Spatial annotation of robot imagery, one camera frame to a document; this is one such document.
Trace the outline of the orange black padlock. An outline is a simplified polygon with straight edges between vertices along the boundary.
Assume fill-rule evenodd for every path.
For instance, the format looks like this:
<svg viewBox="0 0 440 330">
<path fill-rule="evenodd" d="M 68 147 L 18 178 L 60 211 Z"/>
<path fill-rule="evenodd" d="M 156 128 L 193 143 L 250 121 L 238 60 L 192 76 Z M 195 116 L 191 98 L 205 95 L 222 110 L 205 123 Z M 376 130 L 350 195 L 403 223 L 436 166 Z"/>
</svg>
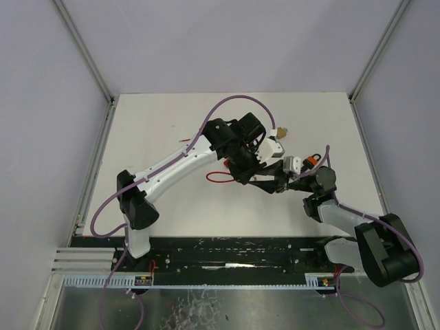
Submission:
<svg viewBox="0 0 440 330">
<path fill-rule="evenodd" d="M 321 154 L 315 153 L 302 161 L 302 171 L 313 169 L 321 160 Z"/>
</svg>

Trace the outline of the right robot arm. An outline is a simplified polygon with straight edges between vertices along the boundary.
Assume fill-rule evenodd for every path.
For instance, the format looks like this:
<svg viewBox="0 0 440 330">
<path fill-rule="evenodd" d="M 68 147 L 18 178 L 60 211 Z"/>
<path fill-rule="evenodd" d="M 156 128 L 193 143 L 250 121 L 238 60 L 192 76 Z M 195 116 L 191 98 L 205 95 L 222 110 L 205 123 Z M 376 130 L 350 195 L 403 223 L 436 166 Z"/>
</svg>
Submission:
<svg viewBox="0 0 440 330">
<path fill-rule="evenodd" d="M 303 200 L 305 214 L 347 235 L 323 244 L 329 261 L 364 272 L 378 287 L 421 279 L 424 264 L 420 253 L 396 214 L 374 216 L 341 203 L 336 197 L 336 173 L 328 166 L 288 174 L 282 164 L 278 162 L 263 171 L 273 175 L 272 180 L 254 180 L 251 185 L 269 194 L 286 190 L 308 193 Z"/>
</svg>

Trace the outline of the brass padlock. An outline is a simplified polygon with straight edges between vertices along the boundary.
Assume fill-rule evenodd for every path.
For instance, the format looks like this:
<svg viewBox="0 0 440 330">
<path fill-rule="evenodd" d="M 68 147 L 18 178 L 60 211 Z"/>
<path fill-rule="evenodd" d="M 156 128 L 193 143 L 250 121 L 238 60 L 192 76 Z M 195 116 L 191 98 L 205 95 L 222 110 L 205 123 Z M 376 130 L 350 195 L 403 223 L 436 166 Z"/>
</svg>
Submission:
<svg viewBox="0 0 440 330">
<path fill-rule="evenodd" d="M 276 138 L 278 140 L 285 138 L 287 136 L 287 132 L 288 130 L 286 128 L 278 127 L 276 130 Z"/>
</svg>

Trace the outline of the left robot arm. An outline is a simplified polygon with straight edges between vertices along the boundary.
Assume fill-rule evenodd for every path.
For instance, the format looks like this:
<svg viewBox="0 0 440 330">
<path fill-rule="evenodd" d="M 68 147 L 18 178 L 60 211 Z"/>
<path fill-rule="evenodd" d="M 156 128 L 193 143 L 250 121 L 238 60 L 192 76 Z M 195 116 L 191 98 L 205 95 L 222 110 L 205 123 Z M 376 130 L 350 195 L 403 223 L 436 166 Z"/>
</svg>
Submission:
<svg viewBox="0 0 440 330">
<path fill-rule="evenodd" d="M 189 144 L 156 165 L 131 174 L 124 170 L 117 176 L 117 196 L 127 229 L 126 245 L 129 254 L 138 259 L 151 250 L 150 227 L 160 214 L 154 203 L 171 187 L 195 170 L 226 159 L 236 171 L 252 174 L 261 167 L 255 156 L 260 146 L 258 138 L 265 138 L 266 129 L 255 115 L 245 114 L 241 119 L 207 120 Z"/>
</svg>

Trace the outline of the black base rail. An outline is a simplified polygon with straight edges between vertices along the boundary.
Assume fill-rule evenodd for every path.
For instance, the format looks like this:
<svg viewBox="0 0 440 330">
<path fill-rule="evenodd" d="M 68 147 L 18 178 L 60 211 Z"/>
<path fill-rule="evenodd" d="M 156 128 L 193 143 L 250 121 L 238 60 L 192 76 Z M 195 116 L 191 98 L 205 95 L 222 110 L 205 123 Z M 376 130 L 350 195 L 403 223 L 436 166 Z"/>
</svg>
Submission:
<svg viewBox="0 0 440 330">
<path fill-rule="evenodd" d="M 153 277 L 149 289 L 333 289 L 340 265 L 325 256 L 327 237 L 166 238 L 133 258 L 121 237 L 72 239 L 75 270 Z"/>
</svg>

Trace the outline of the small red cable padlock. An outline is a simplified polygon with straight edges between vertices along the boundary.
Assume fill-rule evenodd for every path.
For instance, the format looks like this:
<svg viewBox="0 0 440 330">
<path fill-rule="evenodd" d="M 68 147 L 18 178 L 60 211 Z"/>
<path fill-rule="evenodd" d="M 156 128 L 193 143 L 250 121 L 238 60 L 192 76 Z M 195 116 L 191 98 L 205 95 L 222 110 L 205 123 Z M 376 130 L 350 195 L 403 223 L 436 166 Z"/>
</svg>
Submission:
<svg viewBox="0 0 440 330">
<path fill-rule="evenodd" d="M 207 173 L 205 178 L 214 184 L 228 184 L 234 182 L 233 176 L 226 171 L 212 171 Z"/>
</svg>

